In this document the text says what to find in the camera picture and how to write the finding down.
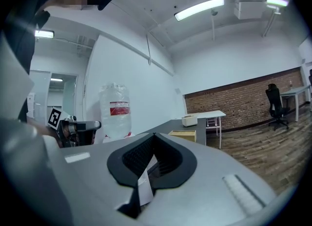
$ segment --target person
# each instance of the person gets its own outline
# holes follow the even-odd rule
[[[4,35],[16,58],[29,74],[31,60],[35,51],[35,29],[41,29],[48,21],[50,14],[45,11],[49,6],[81,7],[97,5],[102,10],[111,0],[14,0],[8,9],[4,21]],[[25,101],[19,120],[34,126],[41,135],[53,136],[61,147],[57,133],[50,127],[43,126],[26,116],[28,112]]]

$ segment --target air conditioning unit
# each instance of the air conditioning unit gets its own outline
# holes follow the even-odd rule
[[[238,19],[258,19],[265,9],[265,0],[235,0],[234,14]]]

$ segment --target small white box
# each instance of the small white box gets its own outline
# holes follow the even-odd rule
[[[185,116],[182,118],[182,125],[185,127],[190,127],[197,125],[197,117],[196,116]]]

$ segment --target white desk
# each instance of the white desk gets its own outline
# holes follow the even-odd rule
[[[282,102],[282,97],[284,96],[294,96],[295,99],[295,104],[296,104],[296,122],[298,122],[298,117],[299,117],[299,100],[298,100],[298,95],[304,91],[306,91],[307,89],[309,89],[309,102],[310,102],[310,112],[312,112],[312,103],[311,103],[311,85],[307,85],[307,86],[303,86],[303,87],[298,87],[298,88],[292,88],[286,92],[283,92],[280,94],[281,96],[281,102]]]
[[[222,128],[221,128],[221,117],[226,116],[224,112],[221,112],[220,110],[217,111],[211,111],[211,112],[205,112],[205,113],[190,113],[188,115],[197,116],[197,118],[205,118],[206,119],[206,129],[216,129],[216,135],[218,135],[218,128],[219,128],[219,149],[221,149],[221,137],[222,137]],[[209,126],[209,119],[214,118],[214,126]]]

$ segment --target brick wall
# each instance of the brick wall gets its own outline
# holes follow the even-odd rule
[[[222,87],[185,95],[188,113],[221,110],[226,114],[222,120],[223,129],[243,127],[270,119],[270,103],[265,90],[274,83],[280,93],[289,90],[289,80],[293,87],[303,86],[300,68],[246,80]],[[305,93],[299,95],[299,105],[305,102]],[[289,98],[289,106],[295,108],[294,97]]]

